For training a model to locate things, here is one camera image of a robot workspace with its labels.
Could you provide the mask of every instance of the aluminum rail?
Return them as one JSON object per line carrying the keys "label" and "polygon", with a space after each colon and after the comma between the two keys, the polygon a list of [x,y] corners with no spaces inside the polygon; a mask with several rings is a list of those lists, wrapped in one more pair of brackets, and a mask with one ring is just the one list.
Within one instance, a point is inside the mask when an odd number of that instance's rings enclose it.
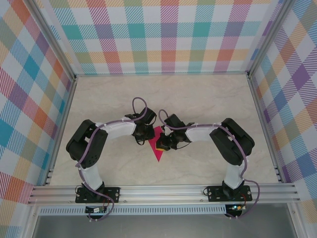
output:
{"label": "aluminum rail", "polygon": [[[250,186],[253,202],[258,189]],[[124,185],[120,187],[120,205],[166,205],[166,204],[234,204],[236,202],[208,202],[203,195],[205,185]],[[76,186],[36,186],[29,199],[29,205],[79,205],[75,203]],[[294,203],[300,198],[292,183],[262,183],[259,203]]]}

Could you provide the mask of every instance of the plaid backdrop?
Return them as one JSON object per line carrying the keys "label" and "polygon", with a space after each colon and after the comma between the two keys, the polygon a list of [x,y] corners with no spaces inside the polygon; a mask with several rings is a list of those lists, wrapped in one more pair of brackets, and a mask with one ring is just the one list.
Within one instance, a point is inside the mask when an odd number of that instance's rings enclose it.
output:
{"label": "plaid backdrop", "polygon": [[22,0],[0,0],[0,237],[41,185],[71,80]]}
{"label": "plaid backdrop", "polygon": [[282,0],[37,2],[74,71],[117,74],[246,71]]}
{"label": "plaid backdrop", "polygon": [[254,83],[288,182],[317,234],[317,0],[298,0]]}

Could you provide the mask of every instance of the pink triangle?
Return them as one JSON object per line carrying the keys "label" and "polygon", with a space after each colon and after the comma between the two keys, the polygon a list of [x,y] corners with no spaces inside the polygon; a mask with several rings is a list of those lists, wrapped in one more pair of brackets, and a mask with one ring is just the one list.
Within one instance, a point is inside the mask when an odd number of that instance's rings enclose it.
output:
{"label": "pink triangle", "polygon": [[150,146],[152,147],[152,150],[153,150],[153,152],[154,152],[154,154],[155,154],[155,156],[156,156],[156,158],[157,158],[157,160],[159,162],[160,158],[161,158],[161,156],[163,154],[163,151],[157,150],[155,144],[156,144],[157,140],[159,139],[159,135],[163,131],[162,131],[162,128],[160,126],[157,126],[157,127],[154,128],[154,132],[155,132],[155,137],[153,139],[149,140],[149,143],[150,143]]}

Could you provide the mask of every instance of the marble floor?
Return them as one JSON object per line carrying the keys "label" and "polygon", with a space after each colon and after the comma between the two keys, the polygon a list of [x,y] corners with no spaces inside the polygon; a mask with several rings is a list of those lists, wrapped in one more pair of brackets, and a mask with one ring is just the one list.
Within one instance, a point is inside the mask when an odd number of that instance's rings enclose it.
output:
{"label": "marble floor", "polygon": [[[78,185],[81,179],[66,144],[81,122],[107,122],[133,113],[131,101],[144,98],[156,113],[166,109],[186,124],[214,123],[233,118],[254,139],[245,178],[277,182],[253,98],[245,75],[108,76],[79,78],[57,156],[51,185]],[[136,101],[136,110],[144,105]],[[133,136],[105,145],[98,161],[107,185],[221,183],[226,161],[213,143],[196,142],[163,152],[157,161],[148,142]]]}

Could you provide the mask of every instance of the colorful checkered pattern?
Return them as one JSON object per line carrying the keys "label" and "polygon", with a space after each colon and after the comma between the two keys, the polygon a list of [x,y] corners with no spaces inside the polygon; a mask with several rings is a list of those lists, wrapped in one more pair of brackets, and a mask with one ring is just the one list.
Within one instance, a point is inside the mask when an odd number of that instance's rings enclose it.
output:
{"label": "colorful checkered pattern", "polygon": [[298,0],[255,74],[257,94],[306,227],[317,234],[317,0]]}
{"label": "colorful checkered pattern", "polygon": [[276,17],[278,15],[279,11],[281,10],[283,2],[284,2],[284,0],[278,0],[278,3],[277,3],[277,5],[276,5],[276,7],[274,9],[274,12],[273,12],[271,18],[269,19],[268,24],[266,25],[266,28],[265,28],[265,30],[263,31],[263,33],[262,33],[262,35],[260,37],[260,40],[258,42],[258,45],[257,45],[256,49],[254,50],[254,52],[252,54],[251,60],[250,60],[250,62],[248,64],[248,66],[247,66],[247,70],[246,71],[250,70],[250,68],[251,68],[251,66],[252,66],[252,64],[254,62],[254,59],[256,58],[260,48],[262,47],[262,45],[264,43],[264,40],[265,40],[267,34],[270,32],[270,30],[271,30],[271,28],[273,26],[273,23],[276,20]]}
{"label": "colorful checkered pattern", "polygon": [[54,146],[71,80],[22,0],[0,0],[0,237],[17,237]]}
{"label": "colorful checkered pattern", "polygon": [[[266,12],[277,4],[276,0],[49,0],[53,11],[48,11],[42,1],[47,0],[38,0],[38,5],[74,71],[84,74],[245,71],[256,44],[250,47],[263,34],[259,28],[269,21]],[[54,18],[63,32],[56,30]]]}

